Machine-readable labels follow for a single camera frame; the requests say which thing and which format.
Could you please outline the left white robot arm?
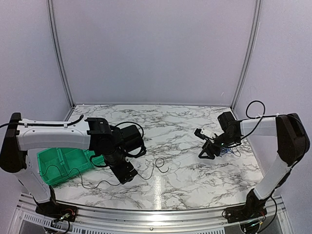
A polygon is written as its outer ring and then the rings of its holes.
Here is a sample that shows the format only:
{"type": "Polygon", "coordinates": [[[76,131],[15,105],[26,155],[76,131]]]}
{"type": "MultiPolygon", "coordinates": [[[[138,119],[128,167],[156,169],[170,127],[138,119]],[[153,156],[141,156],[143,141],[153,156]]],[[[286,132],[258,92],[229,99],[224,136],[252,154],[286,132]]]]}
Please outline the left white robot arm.
{"type": "Polygon", "coordinates": [[[54,190],[35,175],[27,161],[28,150],[39,148],[72,148],[89,150],[101,156],[122,184],[137,173],[126,159],[146,154],[143,129],[128,122],[128,126],[112,126],[104,118],[84,117],[68,121],[34,121],[13,113],[6,128],[0,150],[0,167],[14,174],[31,193],[34,201],[51,217],[60,215],[61,205],[56,202],[54,190]]]}

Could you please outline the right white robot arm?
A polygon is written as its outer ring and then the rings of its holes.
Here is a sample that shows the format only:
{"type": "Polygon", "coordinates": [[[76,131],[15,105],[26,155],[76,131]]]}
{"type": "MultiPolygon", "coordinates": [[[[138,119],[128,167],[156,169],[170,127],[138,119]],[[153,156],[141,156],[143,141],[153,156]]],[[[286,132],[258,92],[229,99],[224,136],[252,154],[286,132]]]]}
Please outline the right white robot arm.
{"type": "Polygon", "coordinates": [[[245,204],[226,208],[227,219],[238,220],[254,218],[265,210],[266,201],[289,177],[293,167],[310,148],[310,139],[296,113],[247,116],[237,120],[231,112],[218,116],[222,134],[217,135],[205,129],[196,129],[194,135],[205,141],[198,157],[215,159],[224,149],[241,145],[242,140],[251,135],[274,136],[277,139],[277,155],[273,165],[263,179],[251,189],[245,204]]]}

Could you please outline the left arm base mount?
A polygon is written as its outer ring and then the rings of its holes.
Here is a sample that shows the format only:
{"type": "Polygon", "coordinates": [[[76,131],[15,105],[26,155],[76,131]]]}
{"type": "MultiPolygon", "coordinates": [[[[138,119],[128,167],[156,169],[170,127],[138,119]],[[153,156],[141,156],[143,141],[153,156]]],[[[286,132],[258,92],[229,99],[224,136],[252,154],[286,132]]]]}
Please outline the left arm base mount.
{"type": "Polygon", "coordinates": [[[39,204],[36,207],[36,213],[51,217],[54,219],[60,219],[62,216],[69,214],[69,217],[65,217],[66,221],[74,222],[77,216],[78,208],[67,204],[58,203],[55,205],[43,205],[39,204]]]}

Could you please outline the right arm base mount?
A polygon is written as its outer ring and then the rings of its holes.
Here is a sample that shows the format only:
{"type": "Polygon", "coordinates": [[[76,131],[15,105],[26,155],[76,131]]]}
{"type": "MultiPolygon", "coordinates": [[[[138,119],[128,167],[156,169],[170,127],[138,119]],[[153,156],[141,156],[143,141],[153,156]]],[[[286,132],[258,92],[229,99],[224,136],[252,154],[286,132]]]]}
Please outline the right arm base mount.
{"type": "Polygon", "coordinates": [[[227,219],[228,223],[247,221],[267,215],[266,207],[260,207],[252,211],[244,209],[244,205],[228,207],[223,210],[222,217],[227,219]]]}

